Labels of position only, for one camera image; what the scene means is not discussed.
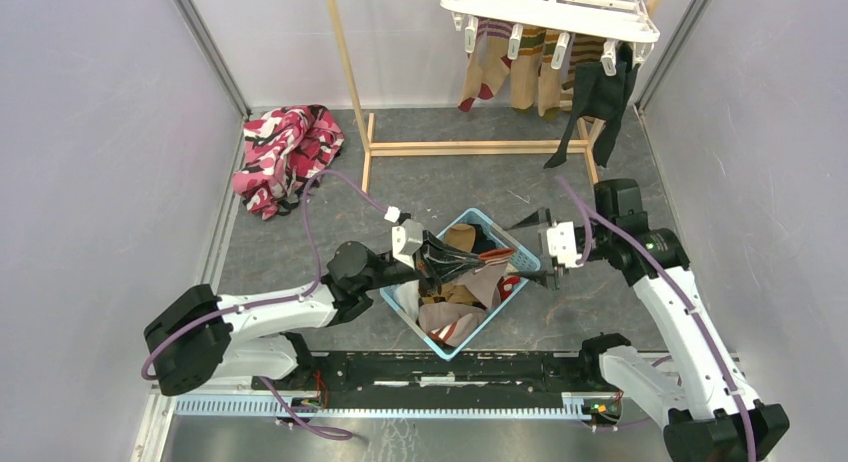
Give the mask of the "beige pink sock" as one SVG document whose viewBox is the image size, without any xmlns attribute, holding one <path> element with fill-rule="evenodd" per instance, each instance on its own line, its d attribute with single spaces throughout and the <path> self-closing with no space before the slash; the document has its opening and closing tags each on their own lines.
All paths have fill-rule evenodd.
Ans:
<svg viewBox="0 0 848 462">
<path fill-rule="evenodd" d="M 478 258 L 484 263 L 460 276 L 456 284 L 464 286 L 486 309 L 501 303 L 498 283 L 508 272 L 513 248 L 498 248 L 484 252 Z"/>
</svg>

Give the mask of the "black sock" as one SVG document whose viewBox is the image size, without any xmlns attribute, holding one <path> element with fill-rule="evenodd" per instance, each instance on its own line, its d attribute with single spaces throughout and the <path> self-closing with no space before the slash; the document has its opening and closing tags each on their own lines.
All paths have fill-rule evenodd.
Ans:
<svg viewBox="0 0 848 462">
<path fill-rule="evenodd" d="M 607 75 L 603 69 L 593 90 L 593 117 L 604 121 L 604 127 L 592 149 L 597 165 L 607 167 L 622 126 L 622 119 L 633 93 L 640 65 L 633 61 L 630 44 L 622 43 L 617 51 L 616 74 Z"/>
<path fill-rule="evenodd" d="M 594 88 L 599 78 L 604 76 L 600 62 L 578 64 L 575 69 L 574 92 L 569 121 L 562 134 L 560 143 L 554 154 L 543 165 L 544 169 L 553 169 L 564 164 L 567 160 L 568 148 L 572 140 L 577 121 L 587 114 L 591 108 Z"/>
</svg>

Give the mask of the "brown striped sock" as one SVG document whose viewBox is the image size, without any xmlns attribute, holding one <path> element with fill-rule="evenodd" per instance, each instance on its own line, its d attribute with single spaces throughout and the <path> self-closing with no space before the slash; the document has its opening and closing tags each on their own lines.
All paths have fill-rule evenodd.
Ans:
<svg viewBox="0 0 848 462">
<path fill-rule="evenodd" d="M 581 64 L 599 62 L 605 42 L 605 38 L 585 34 L 575 34 L 572 38 L 568 67 L 560 91 L 560 109 L 563 112 L 569 112 L 572 107 L 577 67 Z"/>
</svg>

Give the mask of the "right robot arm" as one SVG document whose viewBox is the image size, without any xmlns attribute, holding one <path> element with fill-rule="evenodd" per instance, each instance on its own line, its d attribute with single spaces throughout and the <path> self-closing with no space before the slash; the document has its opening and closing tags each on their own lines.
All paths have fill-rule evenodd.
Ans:
<svg viewBox="0 0 848 462">
<path fill-rule="evenodd" d="M 591 390 L 612 385 L 661 429 L 674 461 L 764 461 L 790 427 L 779 404 L 767 404 L 749 384 L 719 336 L 700 297 L 690 260 L 670 229 L 653 229 L 638 183 L 595 184 L 589 207 L 560 178 L 582 218 L 557 222 L 542 208 L 518 222 L 537 226 L 551 259 L 530 272 L 540 285 L 557 284 L 569 269 L 605 261 L 618 270 L 646 307 L 674 362 L 672 381 L 619 333 L 582 343 L 577 374 Z"/>
</svg>

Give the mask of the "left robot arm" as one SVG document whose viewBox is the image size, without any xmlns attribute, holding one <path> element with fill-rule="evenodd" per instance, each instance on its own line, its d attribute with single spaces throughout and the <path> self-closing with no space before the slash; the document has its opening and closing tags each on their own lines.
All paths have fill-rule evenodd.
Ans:
<svg viewBox="0 0 848 462">
<path fill-rule="evenodd" d="M 306 387 L 314 363 L 300 329 L 348 323 L 368 310 L 369 292 L 407 282 L 439 287 L 481 269 L 482 256 L 451 247 L 430 232 L 376 253 L 342 243 L 326 271 L 300 287 L 253 295 L 219 295 L 207 283 L 186 289 L 143 331 L 149 350 L 143 379 L 166 396 L 183 395 L 218 379 L 280 380 Z"/>
</svg>

